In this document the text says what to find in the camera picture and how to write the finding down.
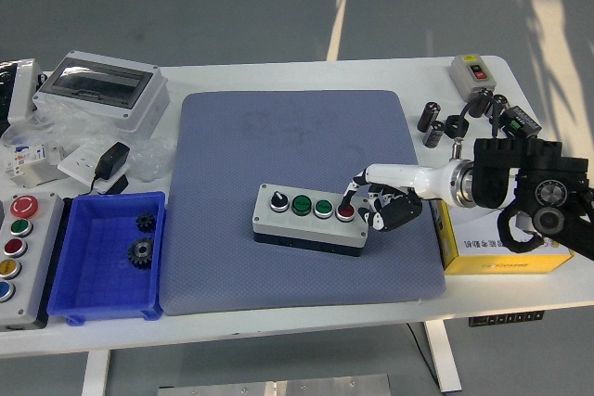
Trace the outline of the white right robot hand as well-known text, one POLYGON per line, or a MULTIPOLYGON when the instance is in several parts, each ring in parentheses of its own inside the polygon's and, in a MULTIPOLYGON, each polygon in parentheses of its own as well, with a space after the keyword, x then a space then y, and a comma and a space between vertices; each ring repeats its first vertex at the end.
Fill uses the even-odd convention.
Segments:
POLYGON ((415 219, 422 211, 424 199, 441 199, 456 203, 457 192, 452 161, 441 168, 403 164, 371 164, 353 177, 345 190, 338 212, 351 216, 351 198, 356 191, 368 187, 368 205, 358 214, 369 227, 388 232, 415 219))

